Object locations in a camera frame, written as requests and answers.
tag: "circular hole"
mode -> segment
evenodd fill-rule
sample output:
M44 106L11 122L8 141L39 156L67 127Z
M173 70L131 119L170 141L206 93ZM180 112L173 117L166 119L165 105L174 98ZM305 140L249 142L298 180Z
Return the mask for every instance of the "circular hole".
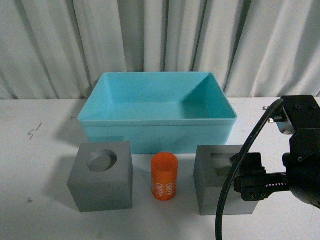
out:
M99 150L90 154L86 167L92 172L104 172L117 162L117 155L111 150Z

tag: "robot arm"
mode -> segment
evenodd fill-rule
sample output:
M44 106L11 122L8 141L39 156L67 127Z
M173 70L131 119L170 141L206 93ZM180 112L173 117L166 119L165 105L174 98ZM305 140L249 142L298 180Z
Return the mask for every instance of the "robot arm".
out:
M260 201L274 192L291 191L320 209L320 108L311 95L283 96L282 108L269 122L290 138L290 153L282 157L286 172L266 174L260 153L249 153L234 179L245 201Z

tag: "gray block with rectangular slot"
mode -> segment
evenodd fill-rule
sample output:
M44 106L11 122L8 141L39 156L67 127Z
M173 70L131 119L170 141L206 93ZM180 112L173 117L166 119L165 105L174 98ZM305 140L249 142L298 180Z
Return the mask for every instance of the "gray block with rectangular slot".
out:
M67 186L80 212L132 208L130 142L82 144Z
M241 145L198 146L193 178L200 215L216 215L220 193L232 166L230 158L239 153ZM232 184L224 215L252 214L257 201L246 202Z

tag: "blue plastic bin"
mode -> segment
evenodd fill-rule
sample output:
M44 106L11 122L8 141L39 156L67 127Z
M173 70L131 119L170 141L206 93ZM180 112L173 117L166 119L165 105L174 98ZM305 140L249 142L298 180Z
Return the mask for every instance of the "blue plastic bin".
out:
M78 116L89 141L133 154L226 144L237 114L210 72L104 73Z

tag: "small scratch mark on table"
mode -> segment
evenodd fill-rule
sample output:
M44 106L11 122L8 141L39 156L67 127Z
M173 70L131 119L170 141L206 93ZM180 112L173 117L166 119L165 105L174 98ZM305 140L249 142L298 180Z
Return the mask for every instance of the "small scratch mark on table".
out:
M104 239L104 235L102 234L102 232L99 232L96 236L97 239L101 240Z
M32 132L38 131L39 128L41 127L41 125L42 125L42 122L40 123L40 125L39 125L36 129L32 129L32 130L28 133L28 135L31 136L31 137L29 138L29 140L31 140L31 139L33 138L33 136L34 136L34 134L33 134Z

